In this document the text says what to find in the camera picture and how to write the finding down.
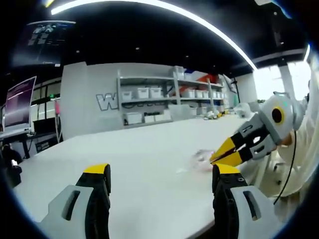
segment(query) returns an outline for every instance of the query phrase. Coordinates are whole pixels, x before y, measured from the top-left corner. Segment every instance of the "plastic bag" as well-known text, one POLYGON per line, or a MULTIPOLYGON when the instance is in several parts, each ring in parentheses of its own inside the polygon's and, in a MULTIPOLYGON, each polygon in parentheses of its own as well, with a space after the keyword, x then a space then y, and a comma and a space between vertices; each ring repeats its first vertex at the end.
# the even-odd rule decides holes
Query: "plastic bag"
POLYGON ((214 154, 214 150, 201 149, 196 154, 194 154, 190 159, 190 169, 197 171, 209 171, 212 170, 212 165, 210 163, 210 158, 214 154))
POLYGON ((247 103, 240 103, 234 108, 234 111, 240 118, 250 118, 252 114, 249 104, 247 103))

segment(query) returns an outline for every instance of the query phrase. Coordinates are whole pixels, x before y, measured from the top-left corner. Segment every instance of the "ceiling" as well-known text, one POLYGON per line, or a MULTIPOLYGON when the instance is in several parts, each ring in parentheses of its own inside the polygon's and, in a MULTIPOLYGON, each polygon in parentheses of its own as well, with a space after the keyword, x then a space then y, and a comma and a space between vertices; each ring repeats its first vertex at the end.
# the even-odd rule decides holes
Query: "ceiling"
MULTIPOLYGON (((18 38, 26 23, 59 19, 77 22, 67 39, 62 57, 64 65, 80 61, 87 64, 142 62, 180 65, 207 73, 225 73, 230 77, 251 72, 245 60, 220 37, 185 16, 166 9, 132 2, 100 2, 51 16, 52 8, 68 1, 56 0, 49 8, 36 5, 36 1, 14 1, 17 3, 12 9, 19 18, 16 19, 12 39, 7 39, 8 56, 14 47, 14 39, 18 38)), ((252 60, 286 52, 285 56, 277 54, 257 60, 257 67, 300 60, 306 51, 306 37, 298 24, 287 19, 272 3, 258 6, 254 0, 165 2, 207 20, 229 36, 252 60), (289 52, 295 49, 300 50, 295 54, 289 52)), ((62 67, 9 70, 5 66, 1 74, 1 84, 9 87, 32 74, 37 74, 39 81, 60 76, 62 67)), ((4 88, 1 87, 0 103, 5 99, 4 88)))

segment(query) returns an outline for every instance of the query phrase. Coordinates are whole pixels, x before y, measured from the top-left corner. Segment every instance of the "screen display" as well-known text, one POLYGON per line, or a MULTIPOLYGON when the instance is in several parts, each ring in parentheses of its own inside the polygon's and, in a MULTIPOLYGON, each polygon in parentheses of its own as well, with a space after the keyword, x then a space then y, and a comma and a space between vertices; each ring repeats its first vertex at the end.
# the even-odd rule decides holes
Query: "screen display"
POLYGON ((28 24, 13 51, 11 67, 53 64, 59 67, 63 45, 72 21, 38 21, 28 24))
POLYGON ((36 77, 11 88, 6 96, 4 126, 29 123, 31 97, 36 77))

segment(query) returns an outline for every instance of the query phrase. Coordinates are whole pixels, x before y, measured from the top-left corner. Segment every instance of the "plastic box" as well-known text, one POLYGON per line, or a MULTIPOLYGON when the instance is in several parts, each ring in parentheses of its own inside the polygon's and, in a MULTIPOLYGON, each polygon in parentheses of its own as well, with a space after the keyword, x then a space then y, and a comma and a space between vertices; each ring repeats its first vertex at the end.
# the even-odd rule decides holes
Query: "plastic box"
POLYGON ((164 120, 171 120, 171 115, 169 110, 164 110, 164 120))
POLYGON ((132 113, 125 113, 126 120, 128 124, 136 124, 142 123, 142 113, 139 112, 132 112, 132 113))
POLYGON ((217 93, 216 93, 216 91, 212 91, 211 93, 212 93, 213 99, 217 98, 217 93))
POLYGON ((154 122, 154 121, 155 121, 154 116, 145 116, 145 117, 144 117, 144 122, 145 122, 145 123, 152 123, 152 122, 154 122))
POLYGON ((122 99, 123 101, 132 100, 132 91, 122 91, 122 99))
POLYGON ((207 107, 198 107, 198 108, 197 108, 197 114, 198 114, 198 115, 205 115, 205 114, 207 114, 207 107))
POLYGON ((186 89, 183 93, 182 96, 185 98, 195 98, 195 90, 193 89, 186 89))
POLYGON ((208 99, 209 98, 209 93, 208 91, 203 91, 203 98, 208 99))
POLYGON ((165 116, 164 115, 156 115, 155 116, 155 121, 163 121, 165 120, 165 116))
POLYGON ((192 81, 191 74, 185 73, 184 75, 185 75, 185 80, 187 80, 187 81, 192 81))
POLYGON ((169 74, 172 77, 177 78, 178 80, 184 80, 185 79, 184 68, 181 67, 181 66, 173 66, 169 70, 169 74))
POLYGON ((149 96, 150 96, 150 91, 148 87, 136 89, 137 99, 146 99, 146 98, 149 98, 149 96))
POLYGON ((196 96, 196 98, 203 98, 203 91, 196 90, 195 91, 195 96, 196 96))
POLYGON ((150 98, 158 99, 162 98, 161 88, 160 87, 152 87, 150 88, 150 98))
POLYGON ((191 111, 191 114, 192 114, 193 116, 196 116, 196 115, 197 115, 197 107, 190 108, 190 111, 191 111))

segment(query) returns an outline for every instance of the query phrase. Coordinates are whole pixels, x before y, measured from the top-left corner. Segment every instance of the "tabletop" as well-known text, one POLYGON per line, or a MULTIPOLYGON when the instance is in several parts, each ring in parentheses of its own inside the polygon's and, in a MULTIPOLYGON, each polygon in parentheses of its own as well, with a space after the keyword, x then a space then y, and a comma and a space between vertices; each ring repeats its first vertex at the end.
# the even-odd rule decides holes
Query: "tabletop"
POLYGON ((21 163, 14 191, 40 222, 49 202, 85 168, 109 163, 111 239, 189 238, 214 223, 212 175, 181 169, 199 149, 218 149, 244 121, 189 119, 76 136, 21 163))

